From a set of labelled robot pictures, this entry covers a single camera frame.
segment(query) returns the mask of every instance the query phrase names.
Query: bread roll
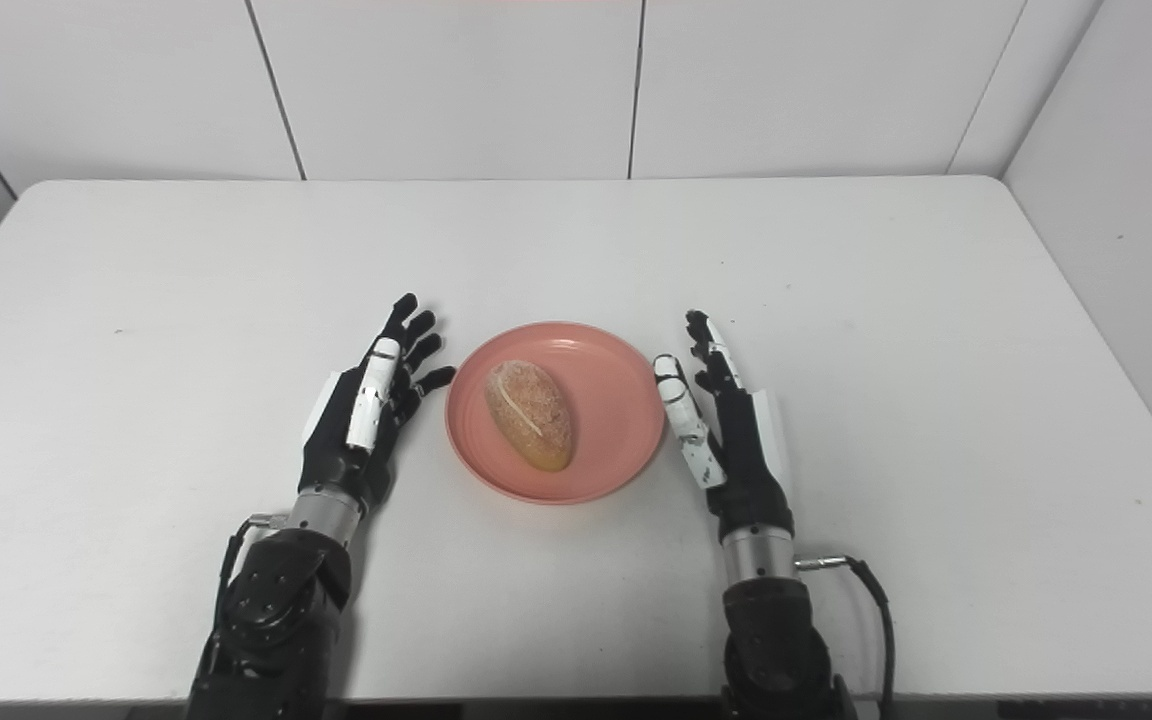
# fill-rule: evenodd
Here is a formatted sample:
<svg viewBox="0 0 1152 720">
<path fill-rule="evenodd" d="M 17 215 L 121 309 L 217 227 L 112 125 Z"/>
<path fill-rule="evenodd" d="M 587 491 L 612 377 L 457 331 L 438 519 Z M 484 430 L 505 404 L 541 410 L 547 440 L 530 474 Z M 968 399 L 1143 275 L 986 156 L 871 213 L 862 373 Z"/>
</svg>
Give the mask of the bread roll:
<svg viewBox="0 0 1152 720">
<path fill-rule="evenodd" d="M 529 465 L 556 473 L 571 462 L 571 415 L 548 373 L 507 359 L 488 373 L 484 392 L 500 434 Z"/>
</svg>

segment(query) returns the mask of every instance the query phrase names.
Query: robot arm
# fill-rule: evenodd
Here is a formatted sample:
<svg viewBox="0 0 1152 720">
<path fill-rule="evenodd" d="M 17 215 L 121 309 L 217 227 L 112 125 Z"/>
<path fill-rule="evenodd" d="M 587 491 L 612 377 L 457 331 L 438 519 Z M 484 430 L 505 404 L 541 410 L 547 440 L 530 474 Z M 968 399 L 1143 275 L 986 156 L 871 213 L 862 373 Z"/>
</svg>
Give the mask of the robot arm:
<svg viewBox="0 0 1152 720">
<path fill-rule="evenodd" d="M 812 598 L 799 571 L 849 564 L 865 588 L 882 592 L 867 566 L 850 558 L 795 560 L 794 514 L 788 506 L 787 469 L 770 462 L 774 429 L 765 393 L 750 393 L 718 327 L 698 310 L 687 313 L 691 355 L 705 369 L 696 384 L 712 393 L 722 442 L 708 430 L 687 386 L 681 364 L 669 355 L 654 361 L 657 387 L 687 465 L 718 517 L 728 588 L 723 614 L 730 629 L 723 652 L 727 687 L 723 713 L 755 719 L 854 719 L 855 706 L 812 624 Z M 884 630 L 890 629 L 886 597 Z M 890 657 L 890 635 L 888 657 Z M 882 715 L 890 705 L 890 660 L 884 679 Z"/>
<path fill-rule="evenodd" d="M 412 381 L 420 362 L 442 346 L 438 334 L 426 334 L 434 327 L 432 313 L 407 321 L 415 310 L 416 296 L 408 293 L 364 359 L 328 380 L 306 433 L 291 514 L 253 515 L 230 538 L 187 719 L 323 715 L 340 615 L 353 586 L 349 541 L 389 494 L 399 431 L 426 393 L 454 374 L 440 367 Z M 252 526 L 274 532 L 251 543 L 233 574 Z"/>
</svg>

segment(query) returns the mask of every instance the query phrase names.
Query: black cable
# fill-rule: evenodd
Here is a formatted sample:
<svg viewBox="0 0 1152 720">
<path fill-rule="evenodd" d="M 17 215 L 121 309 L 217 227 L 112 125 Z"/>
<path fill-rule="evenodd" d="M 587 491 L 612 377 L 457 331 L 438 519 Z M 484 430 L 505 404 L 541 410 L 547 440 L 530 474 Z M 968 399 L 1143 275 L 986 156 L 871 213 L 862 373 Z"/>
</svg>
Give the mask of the black cable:
<svg viewBox="0 0 1152 720">
<path fill-rule="evenodd" d="M 874 598 L 878 614 L 882 616 L 882 697 L 878 700 L 878 719 L 890 720 L 892 680 L 896 676 L 896 630 L 892 628 L 892 612 L 890 607 L 887 607 L 887 593 L 882 591 L 882 584 L 874 577 L 873 570 L 869 569 L 867 562 L 856 560 L 850 555 L 847 555 L 846 559 L 847 568 L 851 568 L 856 579 L 865 585 L 870 596 Z"/>
<path fill-rule="evenodd" d="M 229 543 L 225 546 L 225 560 L 220 562 L 220 588 L 215 590 L 215 615 L 212 620 L 212 628 L 220 626 L 220 605 L 225 598 L 225 589 L 229 586 L 229 577 L 234 574 L 234 562 L 238 561 L 238 551 L 243 547 L 243 539 L 247 538 L 247 530 L 252 528 L 250 518 L 243 520 L 238 525 L 238 531 L 229 537 Z"/>
</svg>

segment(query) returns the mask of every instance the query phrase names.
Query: pink plate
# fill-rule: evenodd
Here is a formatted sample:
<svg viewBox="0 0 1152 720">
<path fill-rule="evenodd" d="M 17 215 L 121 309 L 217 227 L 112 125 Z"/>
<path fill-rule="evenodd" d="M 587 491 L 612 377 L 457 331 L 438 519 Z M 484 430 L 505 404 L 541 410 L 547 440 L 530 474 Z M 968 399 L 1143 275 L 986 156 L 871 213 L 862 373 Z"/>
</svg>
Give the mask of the pink plate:
<svg viewBox="0 0 1152 720">
<path fill-rule="evenodd" d="M 558 473 L 528 465 L 488 412 L 483 385 L 503 361 L 529 361 L 558 382 L 573 415 L 571 464 Z M 652 366 L 621 338 L 576 323 L 537 323 L 477 348 L 447 396 L 447 434 L 477 478 L 518 500 L 570 505 L 630 482 L 660 442 L 664 408 Z"/>
</svg>

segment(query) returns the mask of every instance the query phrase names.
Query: score mark on bread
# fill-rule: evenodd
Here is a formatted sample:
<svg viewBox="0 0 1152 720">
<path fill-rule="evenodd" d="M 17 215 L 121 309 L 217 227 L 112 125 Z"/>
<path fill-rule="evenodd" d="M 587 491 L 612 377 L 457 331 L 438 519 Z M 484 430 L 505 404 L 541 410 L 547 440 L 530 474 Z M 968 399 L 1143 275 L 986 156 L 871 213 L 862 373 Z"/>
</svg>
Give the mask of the score mark on bread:
<svg viewBox="0 0 1152 720">
<path fill-rule="evenodd" d="M 556 473 L 571 462 L 571 415 L 550 373 L 507 359 L 488 373 L 484 395 L 500 434 L 529 465 Z"/>
</svg>

